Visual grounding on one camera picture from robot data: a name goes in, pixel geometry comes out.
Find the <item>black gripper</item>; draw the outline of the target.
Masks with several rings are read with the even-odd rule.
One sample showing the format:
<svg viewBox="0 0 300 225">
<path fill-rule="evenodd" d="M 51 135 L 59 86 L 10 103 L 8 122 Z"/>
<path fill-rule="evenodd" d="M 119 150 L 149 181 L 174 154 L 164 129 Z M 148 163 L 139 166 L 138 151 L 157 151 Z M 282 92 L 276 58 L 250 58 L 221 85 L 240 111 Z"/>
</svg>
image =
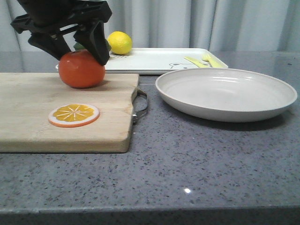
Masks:
<svg viewBox="0 0 300 225">
<path fill-rule="evenodd" d="M 28 43 L 57 60 L 70 52 L 63 36 L 43 34 L 71 24 L 83 24 L 75 34 L 76 42 L 84 46 L 102 66 L 109 60 L 104 23 L 112 16 L 107 1 L 91 0 L 19 0 L 26 14 L 16 17 L 11 26 L 17 33 L 33 32 Z"/>
</svg>

